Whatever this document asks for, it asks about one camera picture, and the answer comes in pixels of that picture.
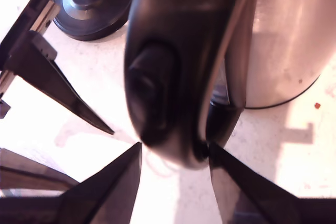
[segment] black kettle handle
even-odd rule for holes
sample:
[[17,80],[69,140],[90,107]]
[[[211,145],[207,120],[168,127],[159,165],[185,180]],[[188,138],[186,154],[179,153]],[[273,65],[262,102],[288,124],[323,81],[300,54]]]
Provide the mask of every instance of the black kettle handle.
[[[132,2],[124,60],[130,118],[147,146],[187,167],[206,164],[213,86],[247,1]],[[232,106],[242,109],[244,99]]]

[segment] electric kettle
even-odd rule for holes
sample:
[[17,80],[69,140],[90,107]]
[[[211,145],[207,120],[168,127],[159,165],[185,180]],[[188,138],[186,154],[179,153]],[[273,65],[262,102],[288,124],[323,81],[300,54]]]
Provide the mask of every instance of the electric kettle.
[[124,59],[141,140],[190,168],[244,108],[303,93],[336,48],[335,0],[133,0]]

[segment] black plastic part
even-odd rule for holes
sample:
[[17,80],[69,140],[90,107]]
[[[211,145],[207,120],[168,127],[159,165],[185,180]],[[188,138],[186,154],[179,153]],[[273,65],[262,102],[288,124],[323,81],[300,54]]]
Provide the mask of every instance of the black plastic part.
[[0,71],[4,70],[4,64],[9,58],[9,51],[15,46],[25,32],[29,31],[49,0],[30,0],[22,11],[14,25],[11,27],[0,44]]
[[[215,143],[209,145],[209,163],[223,223],[336,223],[336,199],[299,199]],[[245,222],[230,222],[241,212],[242,205]]]
[[65,191],[78,182],[52,168],[6,149],[0,149],[0,189]]
[[167,127],[174,79],[178,75],[175,58],[167,46],[149,44],[128,68],[125,87],[132,96],[130,111],[138,122],[135,125],[143,127],[137,129],[141,135],[164,131]]
[[0,100],[0,119],[5,118],[6,114],[10,110],[10,107],[4,100]]
[[206,139],[224,146],[235,128],[243,108],[211,103],[206,122]]
[[141,171],[141,143],[59,197],[1,198],[0,223],[129,224]]
[[56,51],[35,32],[28,31],[12,51],[4,68],[54,99],[92,126],[113,134],[107,124],[80,98],[55,64]]
[[132,0],[52,0],[61,7],[55,24],[71,38],[105,37],[128,20]]
[[144,143],[161,155],[198,168],[206,165],[206,119],[216,73],[247,0],[133,0],[125,50],[124,77],[139,53],[153,41],[168,45],[177,56],[179,79],[173,111],[165,132],[143,134],[133,113],[133,91],[126,89],[133,125]]

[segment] white countertop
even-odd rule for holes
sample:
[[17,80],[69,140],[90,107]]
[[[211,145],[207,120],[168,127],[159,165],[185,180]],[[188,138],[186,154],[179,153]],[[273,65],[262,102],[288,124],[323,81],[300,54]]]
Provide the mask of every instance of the white countertop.
[[[2,39],[29,0],[0,0]],[[45,38],[80,96],[116,131],[96,130],[16,78],[4,96],[0,147],[79,181],[127,150],[137,138],[123,91],[125,25],[95,42],[70,39],[54,24]],[[336,55],[318,81],[294,101],[244,111],[226,149],[252,169],[302,197],[336,196]],[[185,170],[143,148],[141,182],[131,223],[221,223],[209,170]]]

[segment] black plastic blade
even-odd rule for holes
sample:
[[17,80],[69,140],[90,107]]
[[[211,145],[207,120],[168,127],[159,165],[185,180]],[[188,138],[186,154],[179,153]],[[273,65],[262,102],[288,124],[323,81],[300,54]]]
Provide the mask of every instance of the black plastic blade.
[[336,199],[299,199],[214,143],[209,162],[223,223],[336,223]]
[[10,110],[10,107],[4,100],[0,100],[0,119],[5,118],[6,114]]
[[336,199],[299,199],[298,208],[304,224],[336,223]]
[[1,198],[0,223],[56,224],[60,198]]
[[141,171],[141,143],[59,197],[1,198],[0,223],[129,224]]
[[141,171],[141,143],[136,143],[102,171],[63,194],[63,224],[129,224]]
[[[258,209],[259,215],[269,223],[301,223],[300,213],[296,207],[298,198],[258,175],[214,143],[209,146],[209,162],[214,192],[223,221],[227,219],[223,216],[227,211],[227,206],[223,202],[228,203],[234,210],[238,191],[241,191],[243,198],[247,196],[245,199],[248,200],[245,201],[250,201],[255,209]],[[227,188],[228,185],[235,188],[233,195]]]
[[56,51],[42,55],[51,48],[42,35],[30,31],[19,47],[11,52],[5,68],[54,99],[92,126],[108,133],[114,131],[80,98],[70,82],[55,64]]
[[78,182],[57,170],[0,149],[0,189],[66,191]]

